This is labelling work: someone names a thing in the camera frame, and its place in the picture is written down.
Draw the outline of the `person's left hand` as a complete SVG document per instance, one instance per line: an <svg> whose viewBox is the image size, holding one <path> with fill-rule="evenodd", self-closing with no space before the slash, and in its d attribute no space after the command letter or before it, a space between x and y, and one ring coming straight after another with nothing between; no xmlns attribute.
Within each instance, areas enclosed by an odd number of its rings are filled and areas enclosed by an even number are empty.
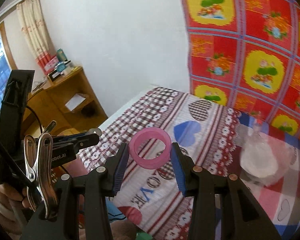
<svg viewBox="0 0 300 240"><path fill-rule="evenodd" d="M13 206L31 209L27 198L27 188L18 191L6 183L0 185L0 203L9 209Z"/></svg>

